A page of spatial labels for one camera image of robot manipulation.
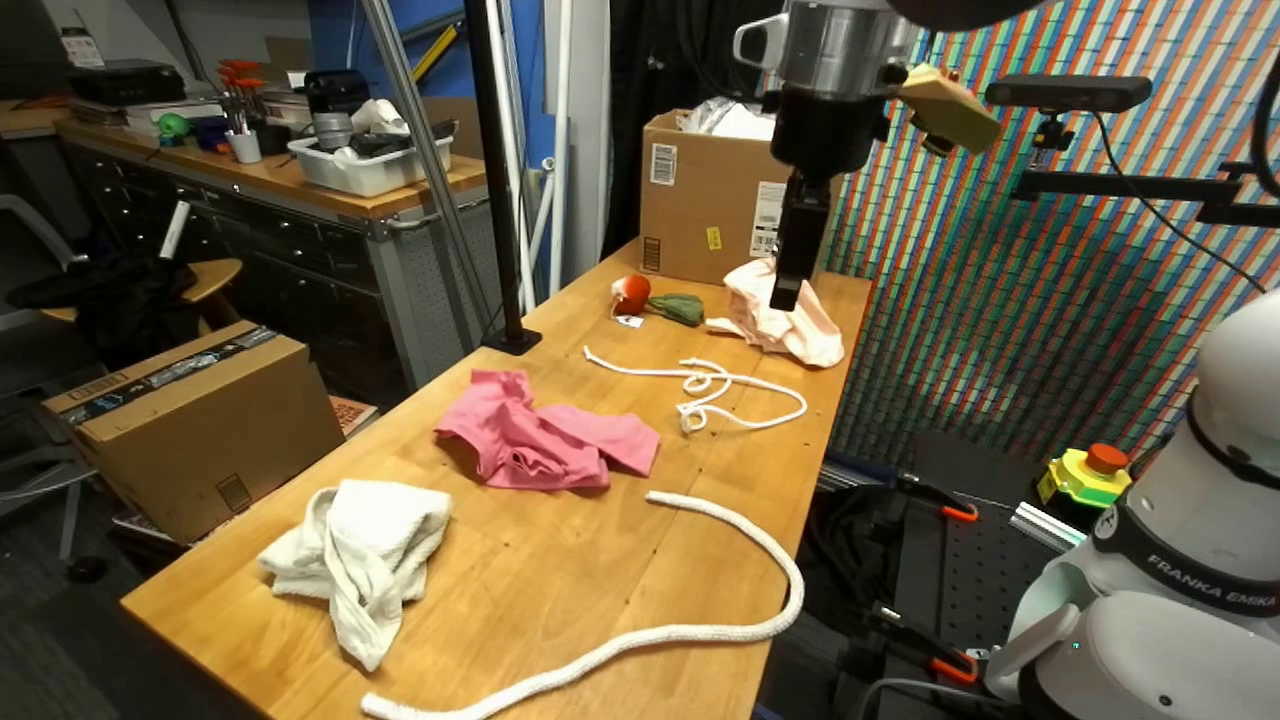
lab floor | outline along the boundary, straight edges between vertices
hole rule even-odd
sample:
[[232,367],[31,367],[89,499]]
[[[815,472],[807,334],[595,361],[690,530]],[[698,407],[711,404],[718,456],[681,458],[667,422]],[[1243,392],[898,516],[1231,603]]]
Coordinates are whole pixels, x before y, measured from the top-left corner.
[[156,641],[127,627],[116,598],[142,584],[109,538],[105,503],[86,491],[79,557],[109,577],[73,584],[58,561],[61,496],[0,518],[0,717],[225,720],[250,717]]

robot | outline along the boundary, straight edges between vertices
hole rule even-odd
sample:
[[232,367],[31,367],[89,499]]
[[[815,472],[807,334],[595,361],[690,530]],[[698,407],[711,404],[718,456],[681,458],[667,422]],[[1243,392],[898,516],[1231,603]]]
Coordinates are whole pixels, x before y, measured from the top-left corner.
[[[829,181],[884,139],[898,16],[932,33],[1039,0],[789,0],[774,156],[793,162],[774,308],[793,308],[829,218]],[[1201,350],[1182,433],[1025,593],[990,697],[1050,717],[1280,717],[1280,291]]]

crumpled towel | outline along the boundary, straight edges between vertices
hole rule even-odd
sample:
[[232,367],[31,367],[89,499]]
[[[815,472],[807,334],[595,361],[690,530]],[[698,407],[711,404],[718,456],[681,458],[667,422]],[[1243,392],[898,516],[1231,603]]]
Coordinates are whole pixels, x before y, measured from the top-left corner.
[[657,458],[657,433],[640,416],[532,407],[519,371],[477,371],[437,433],[474,445],[477,474],[498,488],[599,491],[610,458],[640,474]]
[[740,334],[763,350],[789,350],[807,367],[837,367],[845,361],[845,334],[814,284],[800,284],[793,311],[770,308],[778,269],[770,257],[748,260],[725,277],[730,314],[711,314],[711,330]]
[[339,649],[376,672],[409,598],[428,593],[428,557],[443,538],[447,491],[339,478],[318,491],[299,529],[260,552],[278,594],[329,598]]

pink cloth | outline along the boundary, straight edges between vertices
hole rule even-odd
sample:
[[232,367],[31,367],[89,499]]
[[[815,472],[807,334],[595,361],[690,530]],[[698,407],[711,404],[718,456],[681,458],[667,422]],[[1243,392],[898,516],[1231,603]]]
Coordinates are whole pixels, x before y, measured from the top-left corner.
[[610,488],[606,458],[644,474],[657,456],[640,416],[539,412],[519,371],[477,371],[437,433],[474,445],[477,474],[498,488],[595,491]]

plastic bin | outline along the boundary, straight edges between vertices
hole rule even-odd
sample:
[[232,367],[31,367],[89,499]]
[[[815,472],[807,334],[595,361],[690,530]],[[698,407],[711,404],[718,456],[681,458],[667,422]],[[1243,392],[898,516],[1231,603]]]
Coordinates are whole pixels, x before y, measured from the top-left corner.
[[[287,151],[299,159],[312,182],[350,194],[383,194],[392,186],[424,181],[424,162],[412,146],[372,159],[335,159],[332,151],[319,151],[318,139],[291,139]],[[437,139],[437,156],[443,166],[454,162],[454,137]]]

